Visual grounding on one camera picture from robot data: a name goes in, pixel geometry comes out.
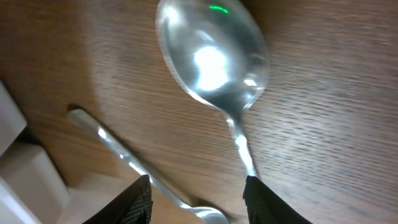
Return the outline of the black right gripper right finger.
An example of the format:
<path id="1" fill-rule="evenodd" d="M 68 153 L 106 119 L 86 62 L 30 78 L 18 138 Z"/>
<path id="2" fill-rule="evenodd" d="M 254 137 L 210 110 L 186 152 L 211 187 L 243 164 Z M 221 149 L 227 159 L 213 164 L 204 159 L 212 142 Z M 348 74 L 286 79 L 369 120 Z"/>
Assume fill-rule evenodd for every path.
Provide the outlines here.
<path id="1" fill-rule="evenodd" d="M 246 177 L 243 199 L 249 224 L 311 224 L 255 176 Z"/>

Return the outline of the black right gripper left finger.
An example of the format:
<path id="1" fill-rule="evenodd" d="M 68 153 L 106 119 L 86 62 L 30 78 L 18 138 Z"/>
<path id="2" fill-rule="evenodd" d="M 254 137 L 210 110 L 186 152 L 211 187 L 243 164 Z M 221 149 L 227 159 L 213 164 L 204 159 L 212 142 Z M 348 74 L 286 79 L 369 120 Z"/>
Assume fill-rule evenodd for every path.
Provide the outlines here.
<path id="1" fill-rule="evenodd" d="M 152 206 L 150 178 L 142 175 L 83 224 L 149 224 Z"/>

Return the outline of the steel fork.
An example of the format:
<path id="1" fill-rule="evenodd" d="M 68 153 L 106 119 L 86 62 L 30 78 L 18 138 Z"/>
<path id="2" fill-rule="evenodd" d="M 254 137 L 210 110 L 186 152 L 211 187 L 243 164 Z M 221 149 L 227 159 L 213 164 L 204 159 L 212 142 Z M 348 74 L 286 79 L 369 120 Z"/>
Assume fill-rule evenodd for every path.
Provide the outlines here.
<path id="1" fill-rule="evenodd" d="M 68 110 L 67 115 L 72 122 L 90 133 L 94 138 L 99 139 L 104 146 L 122 161 L 127 163 L 128 166 L 134 169 L 138 174 L 147 175 L 151 184 L 168 196 L 179 208 L 192 212 L 204 223 L 230 223 L 227 216 L 219 209 L 209 205 L 192 205 L 184 200 L 175 190 L 167 186 L 161 174 L 157 172 L 154 167 L 141 159 L 133 150 L 129 149 L 112 130 L 86 110 L 81 108 L 71 109 Z"/>

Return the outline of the steel tablespoon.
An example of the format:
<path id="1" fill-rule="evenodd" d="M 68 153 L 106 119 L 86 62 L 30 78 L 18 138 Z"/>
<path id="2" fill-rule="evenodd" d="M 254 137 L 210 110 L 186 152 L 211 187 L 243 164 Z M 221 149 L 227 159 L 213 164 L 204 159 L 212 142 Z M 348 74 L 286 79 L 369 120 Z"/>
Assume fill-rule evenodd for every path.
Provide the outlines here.
<path id="1" fill-rule="evenodd" d="M 192 98 L 224 114 L 246 175 L 256 177 L 243 117 L 268 86 L 259 26 L 237 0 L 161 0 L 155 24 L 172 76 Z"/>

